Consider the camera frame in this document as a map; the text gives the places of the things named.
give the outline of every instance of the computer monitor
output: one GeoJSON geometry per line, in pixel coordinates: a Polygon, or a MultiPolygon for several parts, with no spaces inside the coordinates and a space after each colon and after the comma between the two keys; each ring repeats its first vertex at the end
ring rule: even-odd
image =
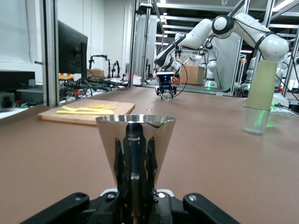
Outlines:
{"type": "Polygon", "coordinates": [[[87,77],[87,40],[87,36],[58,21],[60,73],[81,73],[81,77],[87,77]]]}

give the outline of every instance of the cardboard box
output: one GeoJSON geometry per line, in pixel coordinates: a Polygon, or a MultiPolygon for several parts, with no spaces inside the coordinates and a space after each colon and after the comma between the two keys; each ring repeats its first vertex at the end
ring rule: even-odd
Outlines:
{"type": "Polygon", "coordinates": [[[90,69],[87,70],[87,77],[92,77],[92,76],[97,76],[97,77],[104,77],[104,70],[100,69],[90,69]]]}
{"type": "MultiPolygon", "coordinates": [[[[187,65],[185,67],[188,74],[187,84],[202,85],[205,77],[205,68],[187,65]]],[[[186,83],[186,71],[183,66],[180,68],[180,83],[186,83]]]]}

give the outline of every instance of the wooden cutting board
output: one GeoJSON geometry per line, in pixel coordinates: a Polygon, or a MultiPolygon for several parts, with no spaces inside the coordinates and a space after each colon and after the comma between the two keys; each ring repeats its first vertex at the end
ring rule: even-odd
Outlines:
{"type": "MultiPolygon", "coordinates": [[[[135,108],[133,103],[123,103],[115,101],[105,101],[97,99],[83,99],[70,103],[67,106],[73,108],[79,107],[89,107],[91,104],[105,104],[105,105],[114,105],[116,108],[113,110],[115,115],[125,115],[130,114],[131,111],[135,108]]],[[[42,112],[37,115],[40,120],[50,120],[57,122],[66,122],[73,124],[83,124],[83,125],[97,125],[95,119],[100,115],[85,115],[85,114],[60,114],[56,113],[57,110],[64,110],[61,107],[56,107],[51,110],[42,112]]]]}

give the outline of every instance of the desk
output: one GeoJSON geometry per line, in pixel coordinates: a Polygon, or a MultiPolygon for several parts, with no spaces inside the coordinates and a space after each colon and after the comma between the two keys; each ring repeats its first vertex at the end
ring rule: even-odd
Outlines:
{"type": "MultiPolygon", "coordinates": [[[[177,119],[158,189],[179,199],[201,193],[243,224],[298,223],[298,117],[270,115],[265,135],[258,136],[241,130],[244,98],[184,92],[164,102],[144,87],[93,98],[135,103],[132,114],[177,119]]],[[[115,188],[95,126],[32,116],[0,133],[2,223],[18,223],[73,192],[95,199],[115,188]]]]}

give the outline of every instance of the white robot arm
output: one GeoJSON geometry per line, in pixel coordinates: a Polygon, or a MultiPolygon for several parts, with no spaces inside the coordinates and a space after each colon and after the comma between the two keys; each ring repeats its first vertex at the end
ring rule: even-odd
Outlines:
{"type": "Polygon", "coordinates": [[[251,47],[259,49],[264,59],[279,62],[288,51],[285,39],[271,32],[250,15],[239,13],[234,18],[218,16],[213,22],[209,19],[202,20],[190,33],[176,38],[167,49],[158,54],[156,63],[162,70],[178,73],[180,64],[171,57],[176,48],[197,49],[211,36],[224,38],[232,32],[237,33],[251,47]]]}

